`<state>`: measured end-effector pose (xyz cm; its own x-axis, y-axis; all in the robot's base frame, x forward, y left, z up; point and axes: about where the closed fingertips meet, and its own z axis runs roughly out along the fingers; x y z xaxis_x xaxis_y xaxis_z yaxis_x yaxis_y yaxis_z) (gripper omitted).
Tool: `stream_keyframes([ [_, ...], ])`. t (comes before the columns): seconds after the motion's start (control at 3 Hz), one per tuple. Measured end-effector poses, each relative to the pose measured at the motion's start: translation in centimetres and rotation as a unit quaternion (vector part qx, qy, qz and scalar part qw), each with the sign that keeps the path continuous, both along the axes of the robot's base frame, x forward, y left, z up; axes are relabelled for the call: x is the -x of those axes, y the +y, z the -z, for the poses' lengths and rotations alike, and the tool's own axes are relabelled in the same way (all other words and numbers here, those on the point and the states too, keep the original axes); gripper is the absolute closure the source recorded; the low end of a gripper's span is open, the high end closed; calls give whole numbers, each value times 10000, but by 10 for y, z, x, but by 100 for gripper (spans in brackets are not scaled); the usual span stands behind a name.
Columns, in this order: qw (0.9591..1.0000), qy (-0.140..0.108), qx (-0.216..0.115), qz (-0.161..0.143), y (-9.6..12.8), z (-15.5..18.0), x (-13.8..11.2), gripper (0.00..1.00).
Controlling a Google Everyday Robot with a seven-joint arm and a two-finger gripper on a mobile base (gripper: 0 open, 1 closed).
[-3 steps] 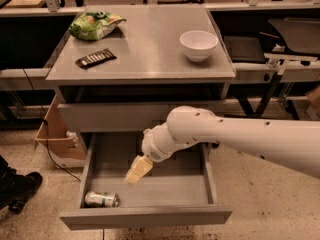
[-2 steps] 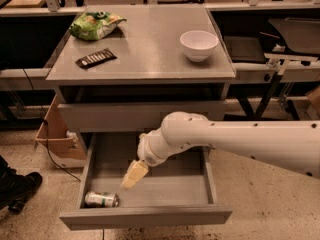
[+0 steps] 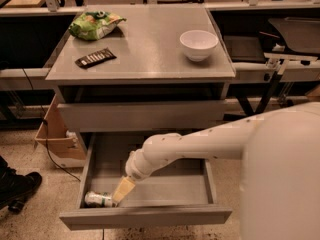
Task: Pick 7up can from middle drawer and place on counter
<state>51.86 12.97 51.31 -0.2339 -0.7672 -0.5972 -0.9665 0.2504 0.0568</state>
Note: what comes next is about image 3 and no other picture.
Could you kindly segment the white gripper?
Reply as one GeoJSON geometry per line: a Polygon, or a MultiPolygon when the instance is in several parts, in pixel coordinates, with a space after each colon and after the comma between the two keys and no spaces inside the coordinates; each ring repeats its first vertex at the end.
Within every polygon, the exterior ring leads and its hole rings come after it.
{"type": "Polygon", "coordinates": [[[114,204],[119,204],[136,186],[155,171],[154,166],[144,157],[141,149],[131,151],[125,165],[126,177],[122,177],[112,194],[114,204]]]}

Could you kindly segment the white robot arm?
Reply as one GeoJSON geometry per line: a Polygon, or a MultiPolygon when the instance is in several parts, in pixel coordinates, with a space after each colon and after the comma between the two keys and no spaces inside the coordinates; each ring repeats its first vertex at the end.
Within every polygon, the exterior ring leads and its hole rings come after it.
{"type": "Polygon", "coordinates": [[[319,102],[188,135],[153,135],[130,153],[113,202],[178,159],[213,157],[241,161],[241,240],[320,240],[319,102]]]}

